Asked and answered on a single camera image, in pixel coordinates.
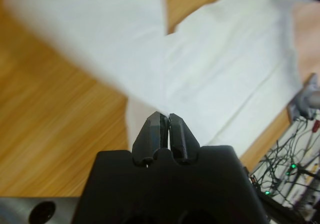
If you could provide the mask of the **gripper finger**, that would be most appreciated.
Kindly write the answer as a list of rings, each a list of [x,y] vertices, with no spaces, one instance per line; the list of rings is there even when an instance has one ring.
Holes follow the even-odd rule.
[[[158,149],[168,147],[168,118],[154,112],[145,121],[132,146],[134,160],[152,160]]]
[[[200,144],[185,123],[176,114],[169,115],[170,150],[176,160],[196,160]]]

